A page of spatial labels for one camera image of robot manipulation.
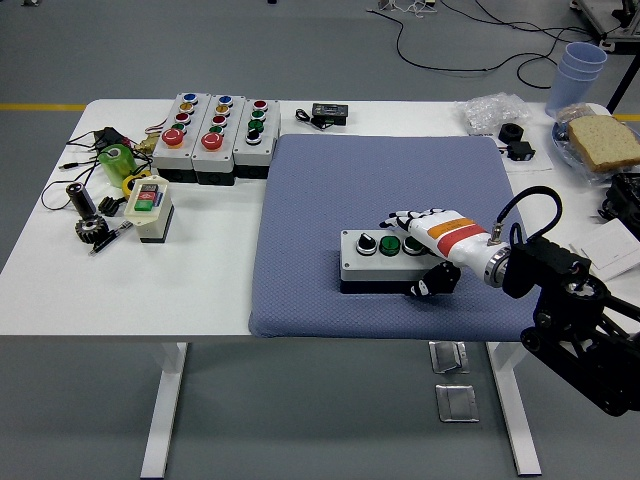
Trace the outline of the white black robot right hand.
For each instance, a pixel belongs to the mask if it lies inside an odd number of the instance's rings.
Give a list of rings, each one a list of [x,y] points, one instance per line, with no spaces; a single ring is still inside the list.
[[[409,288],[409,294],[416,297],[452,293],[463,267],[494,286],[495,272],[510,251],[506,243],[494,240],[482,226],[455,210],[433,208],[424,212],[392,212],[380,226],[406,231],[441,259]]]

